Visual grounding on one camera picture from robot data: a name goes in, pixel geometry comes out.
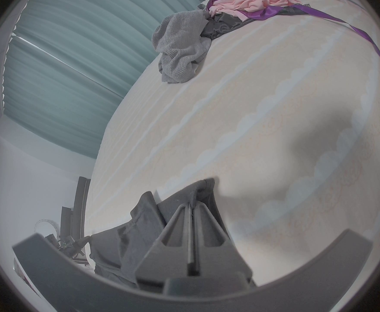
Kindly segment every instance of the mattress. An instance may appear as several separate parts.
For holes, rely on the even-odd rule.
[[[347,0],[301,0],[365,30]],[[309,15],[255,21],[222,36],[184,84],[155,59],[110,120],[85,235],[213,177],[220,214],[257,285],[292,272],[350,228],[380,258],[380,58],[344,24]]]

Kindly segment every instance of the gray cloth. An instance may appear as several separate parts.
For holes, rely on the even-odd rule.
[[[90,237],[90,258],[95,273],[121,285],[136,288],[135,269],[183,203],[206,204],[226,232],[213,195],[214,179],[200,180],[158,205],[151,192],[144,193],[131,211],[132,220]]]
[[[184,83],[194,77],[212,43],[200,37],[207,16],[203,10],[179,12],[164,18],[155,29],[152,46],[162,53],[158,69],[163,82]]]

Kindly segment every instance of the curtain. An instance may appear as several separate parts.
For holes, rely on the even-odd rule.
[[[151,35],[199,0],[29,0],[6,54],[4,113],[96,158],[112,114],[156,57]]]

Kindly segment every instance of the pink blanket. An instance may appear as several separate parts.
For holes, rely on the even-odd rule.
[[[211,16],[220,13],[227,13],[239,17],[242,21],[248,19],[238,10],[255,12],[267,6],[290,6],[301,3],[299,0],[216,0],[209,9]]]

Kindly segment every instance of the gray towel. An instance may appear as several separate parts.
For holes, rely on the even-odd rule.
[[[184,83],[194,77],[212,43],[200,37],[207,23],[203,10],[193,10],[167,16],[155,29],[152,45],[162,53],[158,69],[163,82]]]

